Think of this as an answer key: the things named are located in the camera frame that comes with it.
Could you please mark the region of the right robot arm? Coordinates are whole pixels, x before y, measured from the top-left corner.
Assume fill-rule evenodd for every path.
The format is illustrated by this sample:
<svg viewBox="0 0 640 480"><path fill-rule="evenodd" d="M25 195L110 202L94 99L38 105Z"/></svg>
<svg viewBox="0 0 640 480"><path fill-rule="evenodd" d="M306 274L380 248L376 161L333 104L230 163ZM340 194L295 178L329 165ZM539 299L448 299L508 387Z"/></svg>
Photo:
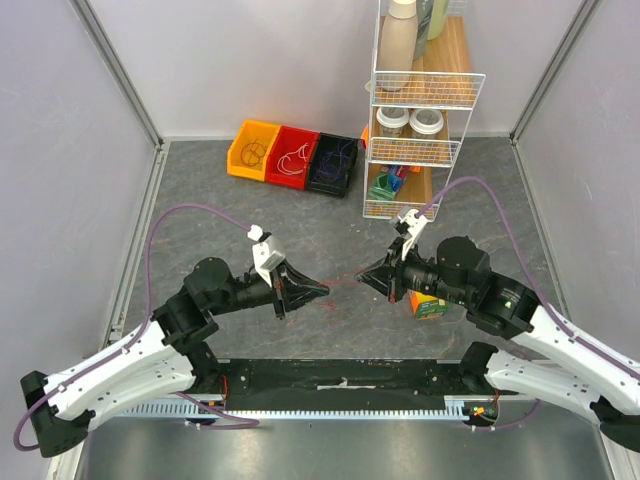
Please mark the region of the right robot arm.
<svg viewBox="0 0 640 480"><path fill-rule="evenodd" d="M510 340L558 365L557 370L518 360L491 345L474 343L458 368L467 392L487 387L525 394L570 410L596 424L610 440L639 449L639 364L559 314L532 289L494 272L489 255L469 238L443 240L435 257L405 249L398 237L384 258L357 275L387 297L407 291L463 307L479 330Z"/></svg>

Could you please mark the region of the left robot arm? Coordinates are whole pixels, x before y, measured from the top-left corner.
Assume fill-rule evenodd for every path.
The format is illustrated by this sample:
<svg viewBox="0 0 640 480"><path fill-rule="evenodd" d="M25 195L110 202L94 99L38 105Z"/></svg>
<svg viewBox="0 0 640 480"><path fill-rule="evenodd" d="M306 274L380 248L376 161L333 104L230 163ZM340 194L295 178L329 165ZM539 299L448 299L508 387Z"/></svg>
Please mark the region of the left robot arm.
<svg viewBox="0 0 640 480"><path fill-rule="evenodd" d="M55 457L141 402L211 392L220 378L206 342L218 329L215 317L270 305L283 318L329 292L287 261L262 278L256 272L235 277L220 258L201 260L180 290L120 341L63 371L32 371L21 379L34 450Z"/></svg>

